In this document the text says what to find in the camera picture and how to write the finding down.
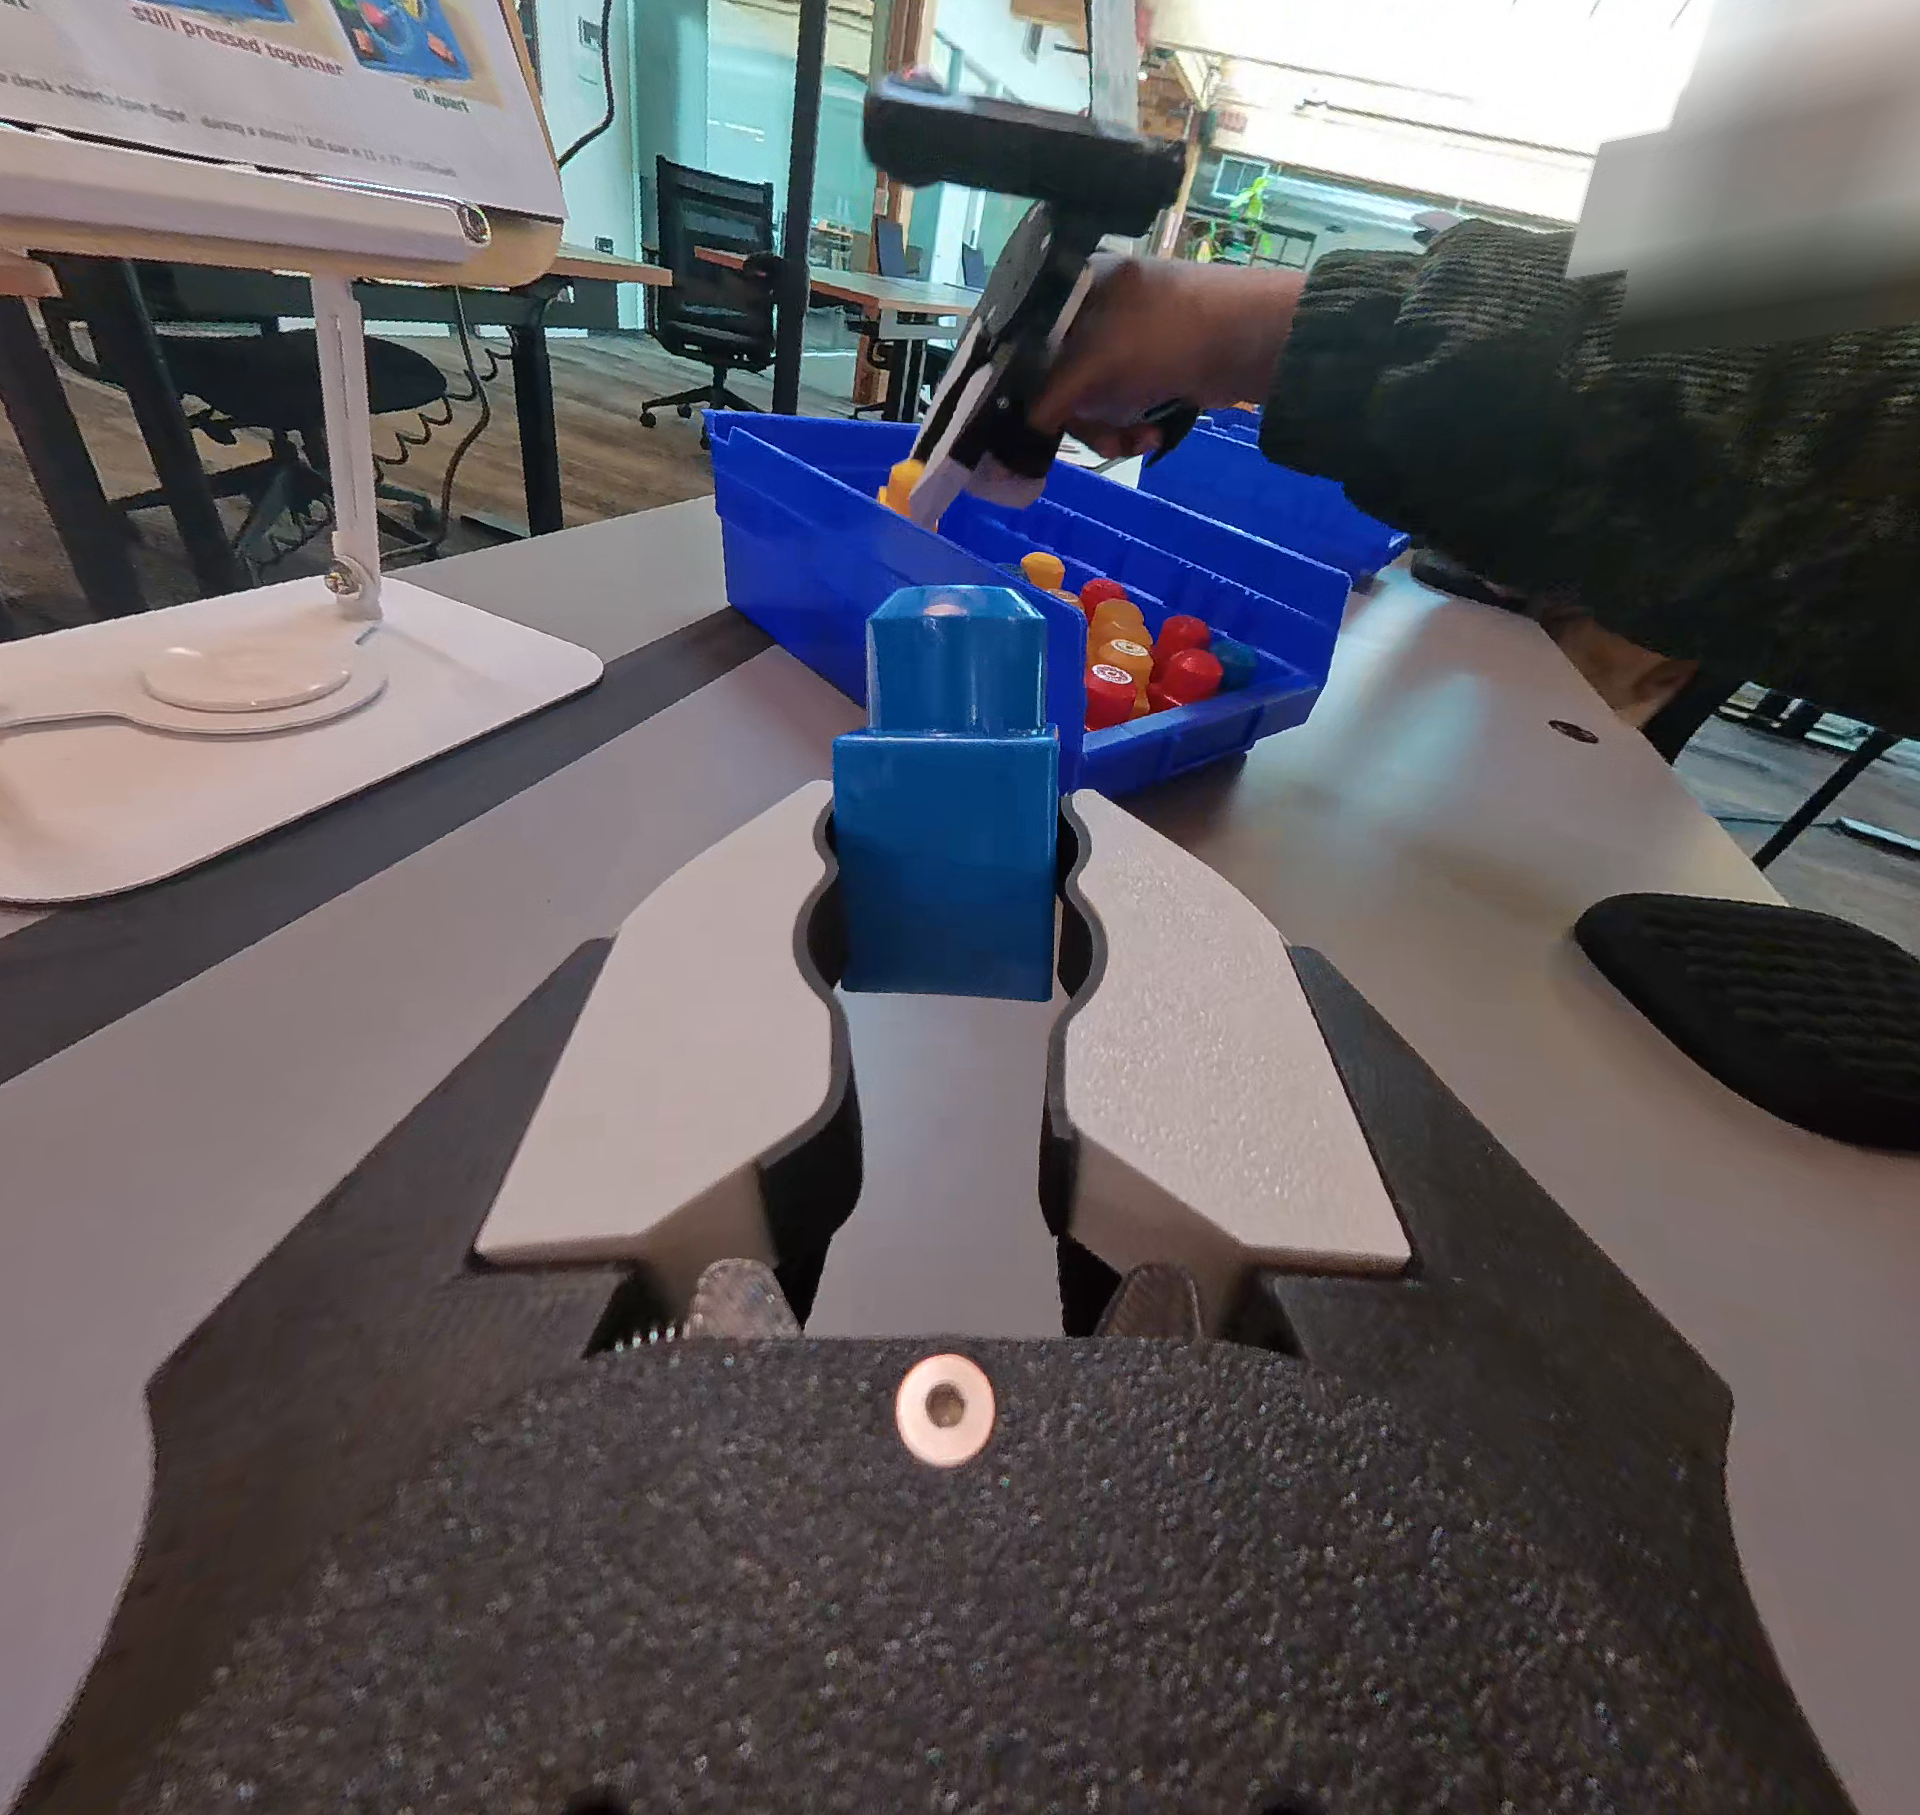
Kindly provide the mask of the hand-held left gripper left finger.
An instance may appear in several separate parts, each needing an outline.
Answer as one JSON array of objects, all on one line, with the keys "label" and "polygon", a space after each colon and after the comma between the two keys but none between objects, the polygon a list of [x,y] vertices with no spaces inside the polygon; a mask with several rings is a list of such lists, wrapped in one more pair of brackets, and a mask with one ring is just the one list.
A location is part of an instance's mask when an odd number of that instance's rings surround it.
[{"label": "hand-held left gripper left finger", "polygon": [[690,1307],[720,1261],[811,1319],[861,1189],[833,784],[654,888],[612,939],[501,1189],[489,1268],[629,1268]]}]

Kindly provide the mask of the wooden pillar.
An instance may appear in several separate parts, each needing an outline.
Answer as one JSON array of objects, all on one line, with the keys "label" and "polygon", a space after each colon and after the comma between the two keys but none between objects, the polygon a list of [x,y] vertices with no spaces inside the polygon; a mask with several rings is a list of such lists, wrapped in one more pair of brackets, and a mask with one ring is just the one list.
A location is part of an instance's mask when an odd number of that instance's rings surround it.
[{"label": "wooden pillar", "polygon": [[[934,51],[934,31],[937,31],[937,6],[940,0],[888,0],[887,13],[876,9],[876,43],[870,76],[908,76],[908,73],[928,73],[930,70],[930,51]],[[876,258],[876,243],[881,243],[881,222],[891,218],[900,228],[911,222],[912,209],[912,189],[900,189],[887,171],[876,171],[876,189],[870,201],[870,232],[866,246],[866,267],[881,268]],[[857,362],[857,377],[854,377],[854,399],[866,408],[861,411],[876,411],[887,399],[887,370],[876,362],[876,343],[861,340],[860,343],[860,362]]]}]

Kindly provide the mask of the wooden office table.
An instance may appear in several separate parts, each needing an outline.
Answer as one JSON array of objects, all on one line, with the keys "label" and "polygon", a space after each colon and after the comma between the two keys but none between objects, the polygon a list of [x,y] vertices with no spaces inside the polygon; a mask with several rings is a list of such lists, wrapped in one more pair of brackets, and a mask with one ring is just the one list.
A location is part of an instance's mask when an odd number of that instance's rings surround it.
[{"label": "wooden office table", "polygon": [[484,302],[499,311],[511,337],[526,516],[465,510],[465,530],[484,533],[486,541],[527,541],[563,529],[563,472],[545,317],[551,307],[569,304],[589,289],[589,317],[612,319],[618,311],[612,292],[623,286],[644,292],[665,289],[671,286],[671,268],[603,250],[577,255],[562,247],[548,271],[530,283],[480,286]]},{"label": "wooden office table", "polygon": [[[693,261],[699,267],[693,280],[702,292],[715,289],[723,276],[735,276],[766,286],[778,298],[781,255],[735,255],[727,247],[699,246]],[[882,370],[888,377],[882,399],[887,422],[916,419],[925,346],[955,346],[976,304],[978,292],[966,286],[811,267],[808,313],[817,307],[846,313],[843,329],[857,340],[875,340],[882,352]]]}]

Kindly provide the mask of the black stand pole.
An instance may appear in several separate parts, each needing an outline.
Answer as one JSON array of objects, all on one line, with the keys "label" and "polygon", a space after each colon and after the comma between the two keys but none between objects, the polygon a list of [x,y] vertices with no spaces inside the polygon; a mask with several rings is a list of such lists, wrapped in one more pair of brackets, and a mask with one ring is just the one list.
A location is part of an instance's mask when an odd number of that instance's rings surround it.
[{"label": "black stand pole", "polygon": [[830,0],[800,0],[796,13],[796,91],[790,112],[787,201],[781,229],[781,280],[776,298],[776,386],[772,411],[800,416],[802,350],[811,298],[811,198],[817,183],[817,143],[823,115],[823,67],[830,40]]}]

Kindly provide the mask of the black office chair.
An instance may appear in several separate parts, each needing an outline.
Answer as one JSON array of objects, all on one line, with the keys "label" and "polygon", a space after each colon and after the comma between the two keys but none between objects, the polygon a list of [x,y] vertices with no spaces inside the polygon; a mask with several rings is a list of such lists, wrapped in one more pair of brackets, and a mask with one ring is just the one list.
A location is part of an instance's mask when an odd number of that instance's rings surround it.
[{"label": "black office chair", "polygon": [[[331,529],[331,456],[326,446],[323,362],[313,331],[277,319],[228,331],[161,331],[134,267],[68,261],[61,298],[43,304],[55,356],[134,399],[138,389],[171,395],[182,411],[186,450],[204,440],[240,446],[264,437],[268,454],[219,475],[204,472],[208,510],[241,499],[247,516],[228,529],[228,551],[259,581],[319,530]],[[433,560],[445,544],[445,504],[386,475],[450,423],[447,377],[426,356],[369,337],[366,392],[372,422],[401,419],[396,454],[372,460],[377,525],[386,560]]]},{"label": "black office chair", "polygon": [[671,276],[654,289],[650,335],[705,381],[642,407],[654,431],[662,408],[684,422],[705,411],[758,411],[732,377],[770,373],[778,356],[776,185],[656,159],[656,255]]}]

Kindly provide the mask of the blue mega block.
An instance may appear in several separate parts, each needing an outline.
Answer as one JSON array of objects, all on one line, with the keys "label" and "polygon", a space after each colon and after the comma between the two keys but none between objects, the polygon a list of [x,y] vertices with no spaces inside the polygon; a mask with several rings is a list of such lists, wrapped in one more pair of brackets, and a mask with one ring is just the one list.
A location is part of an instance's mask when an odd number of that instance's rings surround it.
[{"label": "blue mega block", "polygon": [[854,992],[1045,1006],[1063,747],[1045,615],[1010,587],[900,587],[866,630],[869,721],[833,747]]}]

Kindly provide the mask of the printed instruction sheet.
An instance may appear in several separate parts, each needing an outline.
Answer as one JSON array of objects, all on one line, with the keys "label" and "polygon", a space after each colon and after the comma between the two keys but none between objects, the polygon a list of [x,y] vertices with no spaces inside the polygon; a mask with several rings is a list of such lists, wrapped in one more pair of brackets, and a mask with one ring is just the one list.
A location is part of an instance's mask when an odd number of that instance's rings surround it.
[{"label": "printed instruction sheet", "polygon": [[3,124],[563,222],[511,0],[3,0]]}]

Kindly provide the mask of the pile of mega blocks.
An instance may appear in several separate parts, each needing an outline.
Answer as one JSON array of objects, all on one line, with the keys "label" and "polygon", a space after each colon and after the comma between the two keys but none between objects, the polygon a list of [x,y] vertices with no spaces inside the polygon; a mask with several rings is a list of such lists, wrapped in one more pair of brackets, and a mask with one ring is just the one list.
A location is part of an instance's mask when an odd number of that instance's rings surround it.
[{"label": "pile of mega blocks", "polygon": [[1016,577],[1052,604],[1089,621],[1083,675],[1083,729],[1100,735],[1137,720],[1192,708],[1249,690],[1265,675],[1258,650],[1192,615],[1165,615],[1152,627],[1146,606],[1116,580],[1069,581],[1069,565],[1028,551]]}]

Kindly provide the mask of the blue plastic bin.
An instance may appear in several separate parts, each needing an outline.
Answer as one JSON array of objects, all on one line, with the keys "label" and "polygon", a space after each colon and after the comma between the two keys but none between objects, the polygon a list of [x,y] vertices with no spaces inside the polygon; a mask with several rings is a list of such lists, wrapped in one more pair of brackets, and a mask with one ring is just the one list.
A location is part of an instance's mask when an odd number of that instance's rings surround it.
[{"label": "blue plastic bin", "polygon": [[1358,510],[1340,484],[1271,462],[1258,411],[1206,411],[1176,447],[1142,460],[1140,489],[1326,565],[1353,584],[1410,548],[1408,533]]},{"label": "blue plastic bin", "polygon": [[1140,793],[1309,721],[1350,595],[1343,572],[1070,462],[1031,508],[960,496],[925,530],[876,499],[912,440],[881,422],[708,416],[727,601],[796,663],[861,702],[866,627],[887,596],[964,581],[1028,595],[1019,557],[1046,551],[1069,587],[1119,581],[1152,627],[1197,617],[1258,659],[1238,693],[1086,735],[1089,624],[1042,601],[1069,793]]}]

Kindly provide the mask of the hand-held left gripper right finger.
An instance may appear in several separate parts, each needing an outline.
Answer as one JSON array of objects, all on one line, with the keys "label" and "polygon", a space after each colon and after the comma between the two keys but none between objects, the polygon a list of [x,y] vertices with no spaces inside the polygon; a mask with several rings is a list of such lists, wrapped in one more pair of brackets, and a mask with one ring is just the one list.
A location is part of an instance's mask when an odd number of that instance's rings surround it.
[{"label": "hand-held left gripper right finger", "polygon": [[1191,1276],[1232,1319],[1258,1274],[1405,1276],[1401,1214],[1288,942],[1107,796],[1063,806],[1063,986],[1045,1219],[1070,1270]]}]

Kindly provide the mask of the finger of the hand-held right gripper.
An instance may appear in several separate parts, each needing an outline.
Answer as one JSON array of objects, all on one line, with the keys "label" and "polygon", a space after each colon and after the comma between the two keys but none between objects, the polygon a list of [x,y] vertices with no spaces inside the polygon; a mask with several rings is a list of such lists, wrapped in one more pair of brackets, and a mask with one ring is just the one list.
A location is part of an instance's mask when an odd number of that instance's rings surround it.
[{"label": "finger of the hand-held right gripper", "polygon": [[905,496],[905,520],[919,529],[937,529],[960,496],[992,504],[1003,499],[992,456],[1000,392],[1000,352],[984,343],[964,343],[911,454],[916,477]]}]

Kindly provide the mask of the person's right forearm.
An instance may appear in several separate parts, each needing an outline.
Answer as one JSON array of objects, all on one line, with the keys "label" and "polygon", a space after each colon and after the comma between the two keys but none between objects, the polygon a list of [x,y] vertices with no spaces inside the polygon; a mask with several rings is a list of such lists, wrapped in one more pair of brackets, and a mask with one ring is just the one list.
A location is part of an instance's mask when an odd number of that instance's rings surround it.
[{"label": "person's right forearm", "polygon": [[1626,280],[1468,222],[1307,271],[1271,462],[1475,580],[1917,736],[1917,329],[1629,356]]}]

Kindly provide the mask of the person's right hand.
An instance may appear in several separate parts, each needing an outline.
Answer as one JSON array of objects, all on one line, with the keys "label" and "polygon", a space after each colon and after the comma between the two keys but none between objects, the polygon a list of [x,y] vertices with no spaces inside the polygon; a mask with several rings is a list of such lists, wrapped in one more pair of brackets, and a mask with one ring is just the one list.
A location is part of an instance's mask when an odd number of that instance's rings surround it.
[{"label": "person's right hand", "polygon": [[1152,411],[1262,404],[1304,289],[1297,268],[1116,261],[1089,286],[1028,408],[1034,432],[1133,460],[1165,441]]}]

